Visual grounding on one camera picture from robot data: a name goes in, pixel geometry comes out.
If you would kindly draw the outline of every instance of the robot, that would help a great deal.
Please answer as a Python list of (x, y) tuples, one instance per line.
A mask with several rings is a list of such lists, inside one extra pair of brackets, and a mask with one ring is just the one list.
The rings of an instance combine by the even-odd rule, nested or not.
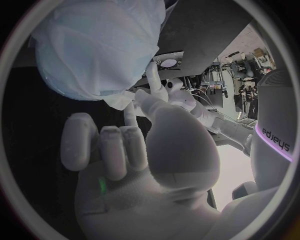
[[(164, 87), (155, 63), (146, 74), (150, 91), (132, 91), (134, 100), (124, 110), (126, 126), (105, 126), (99, 133), (86, 113), (75, 113), (65, 123), (60, 154), (67, 169), (80, 171), (75, 212), (81, 229), (89, 240), (235, 236), (270, 202), (293, 161), (297, 119), (289, 113), (296, 110), (272, 97), (295, 102), (289, 75), (278, 69), (260, 81), (264, 114), (258, 114), (258, 125), (250, 130), (208, 111), (181, 90), (179, 79), (169, 79)], [(145, 141), (136, 116), (152, 123)], [(272, 119), (277, 121), (271, 126)], [(207, 191), (220, 174), (208, 131), (242, 146), (255, 179), (254, 187), (240, 186), (248, 195), (222, 212), (207, 203)]]

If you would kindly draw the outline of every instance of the box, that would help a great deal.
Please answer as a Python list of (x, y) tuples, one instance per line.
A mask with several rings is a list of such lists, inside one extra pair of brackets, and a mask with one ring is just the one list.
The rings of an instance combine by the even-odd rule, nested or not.
[(260, 58), (260, 57), (264, 57), (264, 56), (265, 56), (265, 53), (264, 53), (264, 51), (259, 47), (259, 48), (254, 49), (254, 55), (255, 55), (255, 57), (257, 57), (257, 58)]

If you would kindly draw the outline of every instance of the purple light strip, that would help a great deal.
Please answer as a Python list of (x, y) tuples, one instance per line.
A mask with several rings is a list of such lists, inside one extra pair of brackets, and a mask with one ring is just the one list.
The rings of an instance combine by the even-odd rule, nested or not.
[(266, 143), (268, 144), (272, 149), (274, 149), (277, 153), (279, 153), (281, 156), (283, 156), (285, 159), (289, 160), (290, 162), (293, 161), (293, 159), (287, 155), (285, 155), (282, 151), (280, 151), (279, 149), (277, 149), (276, 147), (274, 147), (270, 142), (267, 141), (267, 139), (265, 139), (264, 135), (261, 133), (261, 131), (259, 130), (259, 126), (256, 124), (255, 125), (255, 131), (257, 132), (258, 136)]

